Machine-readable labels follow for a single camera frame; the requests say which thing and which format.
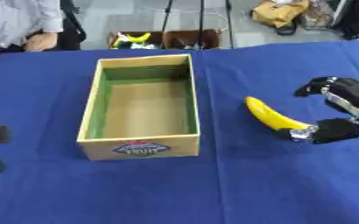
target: yellow banana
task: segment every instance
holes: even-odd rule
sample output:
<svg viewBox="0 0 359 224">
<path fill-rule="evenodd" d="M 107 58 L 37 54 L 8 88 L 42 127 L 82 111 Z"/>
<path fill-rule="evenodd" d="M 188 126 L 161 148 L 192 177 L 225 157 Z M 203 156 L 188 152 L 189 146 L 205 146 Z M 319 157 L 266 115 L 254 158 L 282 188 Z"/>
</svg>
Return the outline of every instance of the yellow banana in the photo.
<svg viewBox="0 0 359 224">
<path fill-rule="evenodd" d="M 277 111 L 268 107 L 265 103 L 258 100 L 257 98 L 248 96 L 245 100 L 248 105 L 250 112 L 260 122 L 264 123 L 268 127 L 279 130 L 279 129 L 293 129 L 293 130 L 305 130 L 312 124 L 297 122 L 287 116 L 279 114 Z"/>
<path fill-rule="evenodd" d="M 150 32 L 147 32 L 145 35 L 135 38 L 135 37 L 131 37 L 130 35 L 126 35 L 126 37 L 129 39 L 130 42 L 132 43 L 142 43 L 145 42 L 149 37 L 151 36 Z"/>
</svg>

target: person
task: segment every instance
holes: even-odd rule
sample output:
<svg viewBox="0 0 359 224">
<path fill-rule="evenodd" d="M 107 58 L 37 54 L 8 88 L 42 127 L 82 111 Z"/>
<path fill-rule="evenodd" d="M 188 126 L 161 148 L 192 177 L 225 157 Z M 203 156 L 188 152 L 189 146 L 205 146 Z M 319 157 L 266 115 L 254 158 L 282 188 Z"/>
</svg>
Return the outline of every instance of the person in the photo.
<svg viewBox="0 0 359 224">
<path fill-rule="evenodd" d="M 64 25 L 60 0 L 0 0 L 0 53 L 53 49 Z"/>
</svg>

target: blue tablecloth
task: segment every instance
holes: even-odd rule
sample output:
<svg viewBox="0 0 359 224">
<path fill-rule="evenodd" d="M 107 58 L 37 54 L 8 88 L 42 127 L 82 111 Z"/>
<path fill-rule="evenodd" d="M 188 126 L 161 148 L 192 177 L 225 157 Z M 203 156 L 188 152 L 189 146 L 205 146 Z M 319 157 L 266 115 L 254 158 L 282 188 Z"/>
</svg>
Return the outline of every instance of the blue tablecloth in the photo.
<svg viewBox="0 0 359 224">
<path fill-rule="evenodd" d="M 198 157 L 87 161 L 75 138 L 101 58 L 178 51 L 0 57 L 0 224 L 359 223 L 359 139 L 277 139 L 243 104 L 253 95 L 295 119 L 342 117 L 321 96 L 292 97 L 318 76 L 359 80 L 359 42 L 191 53 L 201 114 Z"/>
</svg>

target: gray floor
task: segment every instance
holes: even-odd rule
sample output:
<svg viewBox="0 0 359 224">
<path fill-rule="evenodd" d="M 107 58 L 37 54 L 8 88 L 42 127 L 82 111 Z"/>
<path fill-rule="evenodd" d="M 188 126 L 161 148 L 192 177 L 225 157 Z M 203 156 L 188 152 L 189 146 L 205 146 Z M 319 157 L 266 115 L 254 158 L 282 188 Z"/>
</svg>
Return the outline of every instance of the gray floor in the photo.
<svg viewBox="0 0 359 224">
<path fill-rule="evenodd" d="M 105 49 L 109 32 L 158 31 L 165 16 L 168 0 L 74 0 L 81 13 L 78 15 L 88 33 L 83 49 Z M 229 48 L 225 0 L 206 1 L 206 28 L 223 29 L 223 48 Z M 333 41 L 338 37 L 329 31 L 304 31 L 294 36 L 280 37 L 268 27 L 252 22 L 246 16 L 260 0 L 231 0 L 232 20 L 236 47 L 259 46 L 268 43 Z M 197 29 L 197 0 L 174 0 L 168 30 Z"/>
</svg>

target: metal stand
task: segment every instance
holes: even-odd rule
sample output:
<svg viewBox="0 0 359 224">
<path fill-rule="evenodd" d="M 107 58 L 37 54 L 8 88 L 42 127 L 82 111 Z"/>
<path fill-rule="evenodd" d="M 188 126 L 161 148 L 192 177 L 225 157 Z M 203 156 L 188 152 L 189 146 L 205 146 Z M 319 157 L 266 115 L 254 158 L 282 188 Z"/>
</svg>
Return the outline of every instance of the metal stand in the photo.
<svg viewBox="0 0 359 224">
<path fill-rule="evenodd" d="M 200 0 L 200 23 L 199 23 L 199 39 L 198 45 L 199 49 L 202 49 L 202 33 L 204 31 L 204 11 L 205 11 L 205 0 Z M 165 21 L 163 22 L 162 32 L 165 33 L 165 28 L 167 27 L 167 21 L 169 19 L 170 13 L 172 12 L 172 3 L 174 0 L 169 0 L 167 8 L 165 9 Z M 232 5 L 230 0 L 226 0 L 226 12 L 228 16 L 229 22 L 229 39 L 230 39 L 230 47 L 231 49 L 234 48 L 234 39 L 233 39 L 233 26 L 231 24 L 231 11 Z"/>
</svg>

